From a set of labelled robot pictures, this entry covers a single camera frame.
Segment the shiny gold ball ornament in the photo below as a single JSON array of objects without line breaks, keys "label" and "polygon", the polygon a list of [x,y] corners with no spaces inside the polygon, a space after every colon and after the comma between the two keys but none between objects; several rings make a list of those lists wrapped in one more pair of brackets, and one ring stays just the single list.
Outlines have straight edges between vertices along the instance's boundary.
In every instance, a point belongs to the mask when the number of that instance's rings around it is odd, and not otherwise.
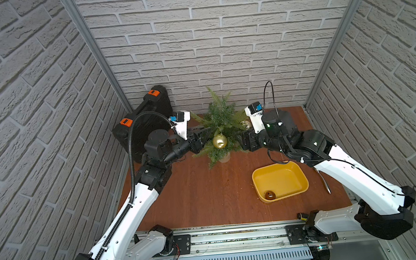
[{"label": "shiny gold ball ornament", "polygon": [[216,149],[223,149],[227,146],[228,139],[223,134],[217,134],[214,136],[212,143]]}]

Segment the copper brown ball ornament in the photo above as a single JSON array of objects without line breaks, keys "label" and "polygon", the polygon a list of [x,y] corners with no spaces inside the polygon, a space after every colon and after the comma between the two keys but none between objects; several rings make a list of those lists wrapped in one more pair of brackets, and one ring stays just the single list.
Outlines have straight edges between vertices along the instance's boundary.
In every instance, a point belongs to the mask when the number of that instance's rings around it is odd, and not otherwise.
[{"label": "copper brown ball ornament", "polygon": [[264,197],[267,201],[272,201],[272,200],[275,200],[277,198],[276,194],[271,190],[267,191],[265,193]]}]

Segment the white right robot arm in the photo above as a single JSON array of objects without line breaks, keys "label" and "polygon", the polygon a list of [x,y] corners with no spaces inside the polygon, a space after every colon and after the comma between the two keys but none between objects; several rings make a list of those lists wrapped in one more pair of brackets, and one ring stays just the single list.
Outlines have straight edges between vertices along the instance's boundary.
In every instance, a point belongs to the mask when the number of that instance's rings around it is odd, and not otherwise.
[{"label": "white right robot arm", "polygon": [[303,226],[308,238],[362,229],[379,239],[394,240],[413,228],[416,187],[400,187],[381,178],[318,130],[298,130],[286,111],[264,112],[255,102],[245,108],[245,114],[251,128],[242,132],[242,149],[282,153],[290,161],[324,172],[360,198],[346,208],[310,212]]}]

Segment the pale gold ball ornament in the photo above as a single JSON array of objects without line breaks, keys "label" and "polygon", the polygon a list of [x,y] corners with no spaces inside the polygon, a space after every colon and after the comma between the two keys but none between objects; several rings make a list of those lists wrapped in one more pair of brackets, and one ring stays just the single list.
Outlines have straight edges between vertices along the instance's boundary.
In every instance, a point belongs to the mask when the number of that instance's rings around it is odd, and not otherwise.
[{"label": "pale gold ball ornament", "polygon": [[240,122],[240,124],[244,127],[245,130],[252,128],[252,123],[248,120],[243,120]]}]

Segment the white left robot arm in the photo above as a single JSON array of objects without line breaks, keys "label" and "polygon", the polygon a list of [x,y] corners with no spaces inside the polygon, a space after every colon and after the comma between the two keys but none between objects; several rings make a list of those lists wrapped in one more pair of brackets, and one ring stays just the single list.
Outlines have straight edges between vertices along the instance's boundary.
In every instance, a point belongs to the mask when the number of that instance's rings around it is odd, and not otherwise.
[{"label": "white left robot arm", "polygon": [[170,136],[164,129],[155,130],[144,144],[142,165],[132,180],[135,184],[123,208],[104,236],[89,253],[78,254],[74,260],[150,260],[160,252],[171,252],[173,231],[155,226],[141,241],[132,239],[151,205],[172,175],[172,164],[188,152],[200,153],[210,129],[189,128],[186,137]]}]

